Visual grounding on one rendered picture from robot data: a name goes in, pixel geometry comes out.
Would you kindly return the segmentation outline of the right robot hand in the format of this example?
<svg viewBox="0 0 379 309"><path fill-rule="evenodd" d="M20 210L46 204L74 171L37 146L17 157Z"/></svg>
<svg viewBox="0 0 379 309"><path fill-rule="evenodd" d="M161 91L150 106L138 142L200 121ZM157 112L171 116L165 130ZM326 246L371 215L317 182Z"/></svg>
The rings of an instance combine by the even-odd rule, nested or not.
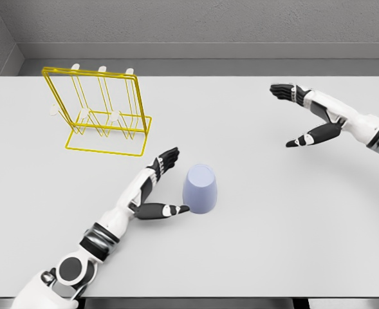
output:
<svg viewBox="0 0 379 309"><path fill-rule="evenodd" d="M325 121L286 147L303 147L326 142L340 135L345 123L356 115L356 111L343 102L314 89L304 89L296 84L272 84L270 92L279 100L288 100L308 109Z"/></svg>

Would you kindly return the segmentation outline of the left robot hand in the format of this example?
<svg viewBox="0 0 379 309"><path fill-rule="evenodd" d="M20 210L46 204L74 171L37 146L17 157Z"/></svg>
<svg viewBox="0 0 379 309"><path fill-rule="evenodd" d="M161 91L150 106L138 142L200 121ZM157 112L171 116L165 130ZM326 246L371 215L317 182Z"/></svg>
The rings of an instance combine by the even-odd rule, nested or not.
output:
<svg viewBox="0 0 379 309"><path fill-rule="evenodd" d="M174 147L143 168L119 197L116 209L139 220L160 220L190 211L187 205L146 202L161 177L175 166L179 154L179 149Z"/></svg>

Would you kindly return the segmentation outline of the lavender cup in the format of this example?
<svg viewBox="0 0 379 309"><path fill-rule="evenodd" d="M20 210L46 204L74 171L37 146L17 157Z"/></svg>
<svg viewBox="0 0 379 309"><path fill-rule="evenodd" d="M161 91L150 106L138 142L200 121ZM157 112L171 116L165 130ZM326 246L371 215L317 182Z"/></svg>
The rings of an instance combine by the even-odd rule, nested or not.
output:
<svg viewBox="0 0 379 309"><path fill-rule="evenodd" d="M183 184L183 203L195 214L210 212L217 202L216 175L205 164L193 165Z"/></svg>

